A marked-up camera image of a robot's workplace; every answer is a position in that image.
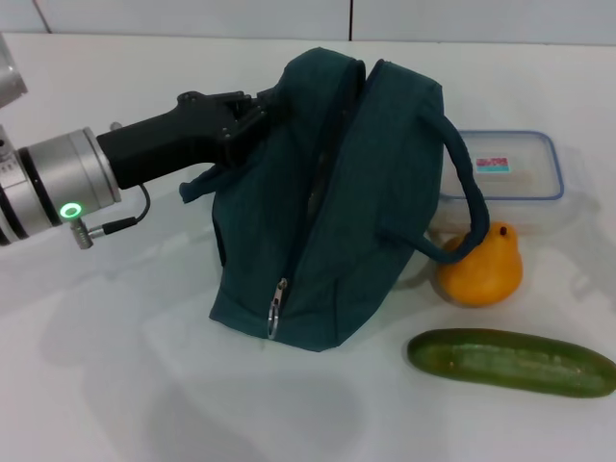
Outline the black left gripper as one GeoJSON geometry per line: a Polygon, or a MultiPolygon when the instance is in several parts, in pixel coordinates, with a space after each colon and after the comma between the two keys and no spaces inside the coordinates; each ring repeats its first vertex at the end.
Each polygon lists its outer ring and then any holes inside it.
{"type": "Polygon", "coordinates": [[[269,97],[270,90],[255,95],[241,90],[211,95],[188,91],[177,97],[169,112],[96,140],[122,190],[196,164],[228,167],[227,145],[249,145],[268,132],[269,112],[257,106],[269,97]],[[237,109],[253,107],[257,108],[237,120],[237,109]]]}

